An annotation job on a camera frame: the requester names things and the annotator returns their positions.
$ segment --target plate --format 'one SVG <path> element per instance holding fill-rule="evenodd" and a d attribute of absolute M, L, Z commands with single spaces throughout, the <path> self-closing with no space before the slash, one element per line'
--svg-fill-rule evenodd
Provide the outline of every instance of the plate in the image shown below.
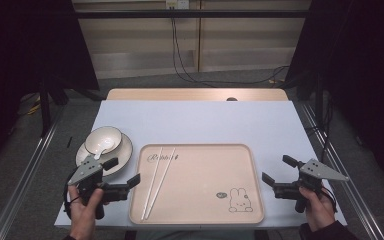
<path fill-rule="evenodd" d="M 121 144 L 118 145 L 117 148 L 115 148 L 113 151 L 102 154 L 101 158 L 98 160 L 99 163 L 104 163 L 105 161 L 108 161 L 114 157 L 118 157 L 118 164 L 108 171 L 104 170 L 103 176 L 108 176 L 122 169 L 132 156 L 132 152 L 132 141 L 130 141 L 130 138 L 127 137 L 127 135 L 121 134 Z M 85 143 L 83 143 L 77 151 L 76 165 L 79 166 L 89 154 L 90 153 L 86 150 Z"/>

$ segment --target bowl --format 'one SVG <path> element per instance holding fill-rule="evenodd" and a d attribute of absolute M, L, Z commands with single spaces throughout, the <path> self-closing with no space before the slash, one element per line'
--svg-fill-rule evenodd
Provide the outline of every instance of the bowl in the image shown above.
<path fill-rule="evenodd" d="M 106 154 L 121 143 L 121 132 L 115 127 L 100 127 L 86 138 L 85 148 L 92 154 Z"/>

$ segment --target spoon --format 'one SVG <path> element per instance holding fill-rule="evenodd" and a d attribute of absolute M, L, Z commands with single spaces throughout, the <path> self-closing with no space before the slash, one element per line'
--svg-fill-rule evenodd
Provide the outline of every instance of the spoon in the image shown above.
<path fill-rule="evenodd" d="M 112 139 L 105 139 L 103 142 L 101 142 L 100 144 L 98 144 L 99 148 L 98 150 L 96 150 L 96 154 L 95 156 L 93 157 L 95 160 L 98 160 L 99 158 L 101 158 L 101 154 L 108 148 L 111 148 L 112 146 L 114 145 L 114 140 Z"/>

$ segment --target beige tray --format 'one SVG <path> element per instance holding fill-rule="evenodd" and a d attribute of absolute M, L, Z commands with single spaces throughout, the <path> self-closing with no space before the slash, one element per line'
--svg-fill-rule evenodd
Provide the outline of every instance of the beige tray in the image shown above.
<path fill-rule="evenodd" d="M 245 145 L 147 145 L 138 172 L 141 183 L 130 207 L 136 224 L 253 224 L 263 219 L 254 162 Z M 151 209 L 147 219 L 145 206 Z"/>

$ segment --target hand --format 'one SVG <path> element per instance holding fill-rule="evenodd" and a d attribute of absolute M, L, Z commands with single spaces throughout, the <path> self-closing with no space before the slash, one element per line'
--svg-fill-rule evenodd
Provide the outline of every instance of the hand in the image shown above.
<path fill-rule="evenodd" d="M 68 186 L 70 199 L 79 196 L 75 186 Z M 87 206 L 82 204 L 82 199 L 77 198 L 71 203 L 71 230 L 70 236 L 76 240 L 92 239 L 95 233 L 95 209 L 101 202 L 104 191 L 95 189 Z"/>
<path fill-rule="evenodd" d="M 315 192 L 304 187 L 300 187 L 299 191 L 309 200 L 305 213 L 308 225 L 312 232 L 327 227 L 335 222 L 332 203 L 326 196 L 320 194 L 319 197 Z"/>

